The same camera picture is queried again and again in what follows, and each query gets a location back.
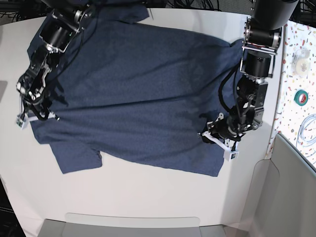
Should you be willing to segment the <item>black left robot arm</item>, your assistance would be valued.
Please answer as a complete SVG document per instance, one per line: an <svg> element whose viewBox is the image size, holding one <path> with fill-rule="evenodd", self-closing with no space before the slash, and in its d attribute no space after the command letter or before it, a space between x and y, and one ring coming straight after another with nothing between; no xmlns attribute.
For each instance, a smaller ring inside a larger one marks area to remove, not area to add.
<svg viewBox="0 0 316 237"><path fill-rule="evenodd" d="M264 102L268 83L272 78L277 50L281 44L282 28L290 19L298 1L255 0L252 16L244 27L242 56L230 73L221 82L218 95L228 116L222 114L209 121L200 137L203 142L225 148L236 148L246 132L262 125ZM240 72L240 80L233 80L235 105L229 108L224 102L223 88L230 77Z"/></svg>

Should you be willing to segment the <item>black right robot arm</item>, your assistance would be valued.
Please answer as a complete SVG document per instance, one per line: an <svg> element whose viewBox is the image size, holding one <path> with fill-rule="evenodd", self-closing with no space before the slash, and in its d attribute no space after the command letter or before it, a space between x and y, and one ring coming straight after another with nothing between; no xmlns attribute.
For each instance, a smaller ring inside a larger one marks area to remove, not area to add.
<svg viewBox="0 0 316 237"><path fill-rule="evenodd" d="M16 84L21 100L19 126L27 121L29 111L41 121L49 118L52 112L48 109L47 98L52 81L46 78L58 67L71 41L84 35L95 13L95 4L90 0L80 4L67 0L46 0L44 3L53 11L39 34L42 44L33 52L28 69Z"/></svg>

